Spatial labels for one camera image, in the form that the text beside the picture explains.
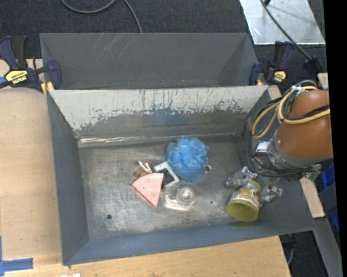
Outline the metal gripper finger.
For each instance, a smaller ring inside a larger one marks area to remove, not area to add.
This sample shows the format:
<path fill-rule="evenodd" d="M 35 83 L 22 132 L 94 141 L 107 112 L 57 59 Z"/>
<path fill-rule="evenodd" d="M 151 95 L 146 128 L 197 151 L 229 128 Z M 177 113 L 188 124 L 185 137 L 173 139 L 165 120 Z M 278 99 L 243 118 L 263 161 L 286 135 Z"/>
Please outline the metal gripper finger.
<path fill-rule="evenodd" d="M 256 172 L 251 171 L 247 166 L 243 166 L 243 168 L 236 173 L 234 173 L 233 177 L 229 177 L 225 181 L 225 185 L 227 187 L 240 187 L 250 182 L 250 180 L 257 180 L 258 174 Z"/>
<path fill-rule="evenodd" d="M 267 187 L 262 189 L 260 195 L 260 203 L 272 203 L 272 201 L 274 201 L 277 197 L 281 197 L 283 195 L 283 189 L 269 184 Z"/>

